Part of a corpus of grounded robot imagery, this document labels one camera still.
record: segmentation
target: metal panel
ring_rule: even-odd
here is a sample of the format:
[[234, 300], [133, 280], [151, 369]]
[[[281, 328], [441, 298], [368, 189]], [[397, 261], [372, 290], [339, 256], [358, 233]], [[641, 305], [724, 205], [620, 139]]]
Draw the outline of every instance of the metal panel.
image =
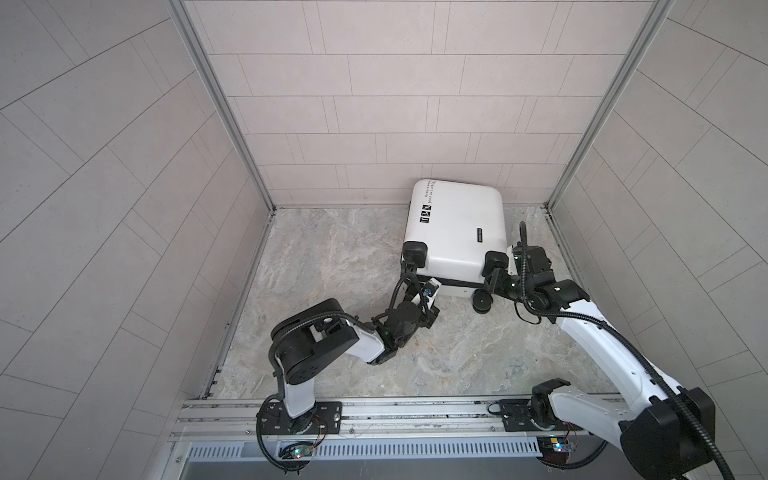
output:
[[635, 35], [632, 45], [630, 45], [627, 54], [624, 56], [624, 60], [621, 62], [621, 65], [616, 72], [616, 76], [614, 76], [611, 84], [608, 85], [608, 90], [600, 101], [598, 109], [592, 116], [592, 119], [590, 120], [587, 129], [584, 131], [584, 134], [581, 136], [573, 155], [571, 155], [571, 159], [565, 166], [558, 184], [555, 185], [552, 195], [550, 195], [549, 200], [546, 202], [546, 207], [549, 211], [552, 211], [554, 206], [560, 201], [565, 188], [576, 173], [576, 169], [578, 169], [579, 164], [586, 156], [589, 147], [592, 146], [594, 139], [600, 133], [600, 129], [603, 127], [608, 115], [614, 109], [614, 105], [621, 96], [621, 92], [624, 91], [629, 79], [640, 64], [640, 60], [642, 60], [643, 55], [645, 55], [645, 51], [659, 32], [661, 24], [664, 23], [664, 19], [667, 17], [667, 12], [672, 7], [673, 3], [674, 0], [656, 0], [650, 7], [645, 20], [643, 20], [643, 24], [640, 26], [640, 30], [637, 32], [637, 35]]

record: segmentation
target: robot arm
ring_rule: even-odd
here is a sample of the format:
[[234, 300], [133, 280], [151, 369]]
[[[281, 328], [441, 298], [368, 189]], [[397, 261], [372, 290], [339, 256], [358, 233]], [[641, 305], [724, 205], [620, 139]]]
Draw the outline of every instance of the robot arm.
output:
[[[717, 460], [713, 456], [716, 447], [705, 446], [704, 438], [709, 436], [712, 442], [714, 437], [712, 400], [700, 389], [686, 390], [650, 364], [617, 333], [576, 282], [555, 280], [544, 249], [526, 245], [524, 225], [521, 237], [522, 242], [507, 255], [486, 255], [485, 289], [523, 303], [529, 312], [558, 325], [603, 369], [625, 400], [607, 402], [553, 379], [533, 388], [532, 422], [543, 430], [557, 421], [579, 425], [622, 450], [647, 480], [674, 478]], [[517, 273], [512, 273], [509, 257], [514, 258]], [[433, 303], [440, 283], [431, 279], [421, 286], [412, 275], [418, 261], [409, 262], [406, 255], [404, 259], [404, 275], [390, 308], [372, 323], [360, 323], [344, 313], [335, 299], [329, 299], [272, 331], [275, 342], [270, 361], [296, 432], [309, 425], [314, 415], [314, 376], [342, 353], [378, 365], [392, 358], [420, 326], [432, 326], [439, 312]], [[392, 308], [400, 284], [409, 275], [414, 280], [406, 299]], [[381, 323], [379, 318], [384, 316], [387, 320]]]

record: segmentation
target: tiled wall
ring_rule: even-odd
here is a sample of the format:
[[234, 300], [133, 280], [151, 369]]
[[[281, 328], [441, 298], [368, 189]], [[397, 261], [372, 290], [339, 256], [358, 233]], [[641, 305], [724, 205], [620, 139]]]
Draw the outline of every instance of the tiled wall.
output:
[[187, 2], [279, 205], [549, 197], [650, 2]]
[[0, 477], [140, 478], [266, 207], [162, 0], [0, 2]]
[[764, 0], [678, 0], [554, 209], [600, 308], [709, 392], [717, 444], [754, 479], [768, 475], [766, 30]]

